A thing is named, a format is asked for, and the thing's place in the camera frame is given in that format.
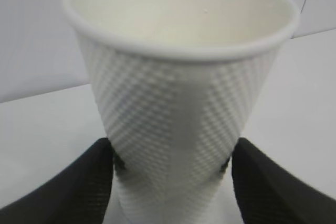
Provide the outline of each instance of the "paper cup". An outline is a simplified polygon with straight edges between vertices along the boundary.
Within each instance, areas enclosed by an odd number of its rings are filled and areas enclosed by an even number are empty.
[[[132,224],[206,223],[291,0],[64,0]]]

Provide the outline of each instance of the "white wall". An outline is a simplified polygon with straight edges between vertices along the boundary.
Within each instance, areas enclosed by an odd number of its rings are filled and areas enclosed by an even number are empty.
[[[334,0],[307,0],[306,9],[297,35],[336,26]],[[0,102],[88,82],[60,0],[0,0],[0,43]]]

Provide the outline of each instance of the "white table surface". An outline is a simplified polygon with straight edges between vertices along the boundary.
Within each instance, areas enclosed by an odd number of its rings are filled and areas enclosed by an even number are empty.
[[[333,198],[335,69],[336,30],[287,42],[243,132],[282,167]],[[0,207],[52,178],[104,136],[89,85],[0,104]],[[220,190],[220,222],[242,223],[230,172]]]

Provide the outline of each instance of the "textured cup wall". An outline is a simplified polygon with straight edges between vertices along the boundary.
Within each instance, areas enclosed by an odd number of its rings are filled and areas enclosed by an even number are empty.
[[[132,224],[206,223],[206,209],[277,49],[240,61],[128,55],[78,34]]]

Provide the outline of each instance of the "rolled cup lip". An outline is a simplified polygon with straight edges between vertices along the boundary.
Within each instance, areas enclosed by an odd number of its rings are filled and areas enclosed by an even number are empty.
[[[111,46],[115,50],[155,59],[211,62],[242,60],[263,54],[280,46],[287,39],[291,38],[299,25],[300,10],[293,0],[283,1],[289,5],[292,11],[292,19],[287,25],[271,35],[236,45],[206,47],[168,45],[133,38],[120,33],[114,33],[113,31],[100,30],[76,13],[72,7],[71,0],[62,0],[62,8],[68,21],[76,31],[93,40]]]

